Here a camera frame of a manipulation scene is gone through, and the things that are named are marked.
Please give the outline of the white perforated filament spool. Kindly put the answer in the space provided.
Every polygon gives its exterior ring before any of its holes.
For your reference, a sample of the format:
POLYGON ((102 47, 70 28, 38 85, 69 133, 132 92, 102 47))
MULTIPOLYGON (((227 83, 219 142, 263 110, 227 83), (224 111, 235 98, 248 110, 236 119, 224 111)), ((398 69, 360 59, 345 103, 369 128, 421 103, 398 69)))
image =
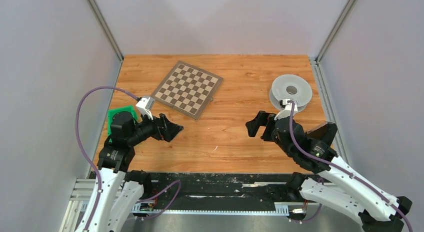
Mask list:
POLYGON ((274 79, 269 91, 269 100, 278 110, 282 110, 280 101, 283 99, 294 100, 299 112, 303 111, 311 101, 313 91, 309 83, 292 74, 285 74, 274 79))

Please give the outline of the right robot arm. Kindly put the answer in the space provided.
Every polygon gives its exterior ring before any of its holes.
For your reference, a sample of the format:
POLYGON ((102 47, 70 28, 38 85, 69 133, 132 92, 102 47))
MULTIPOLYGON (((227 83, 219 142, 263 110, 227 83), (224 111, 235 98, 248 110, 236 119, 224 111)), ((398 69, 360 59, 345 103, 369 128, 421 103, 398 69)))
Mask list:
POLYGON ((363 231, 402 231, 405 225, 413 230, 406 217, 412 201, 373 185, 332 149, 338 130, 334 122, 305 132, 289 116, 276 119, 273 113, 259 111, 245 126, 249 137, 255 137, 258 129, 265 127, 263 141, 274 142, 301 168, 336 185, 327 187, 294 172, 285 187, 289 199, 304 198, 330 207, 360 224, 363 231))

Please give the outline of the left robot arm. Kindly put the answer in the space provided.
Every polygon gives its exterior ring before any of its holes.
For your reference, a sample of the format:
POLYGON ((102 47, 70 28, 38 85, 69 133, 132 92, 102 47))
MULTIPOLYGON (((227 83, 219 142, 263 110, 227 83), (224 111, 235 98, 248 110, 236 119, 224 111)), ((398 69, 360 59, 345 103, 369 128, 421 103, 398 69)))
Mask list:
POLYGON ((183 129, 170 122, 165 114, 152 118, 144 115, 140 123, 130 112, 115 114, 111 133, 99 153, 99 175, 76 231, 121 231, 134 205, 153 192, 150 173, 129 171, 135 146, 149 138, 171 142, 183 129))

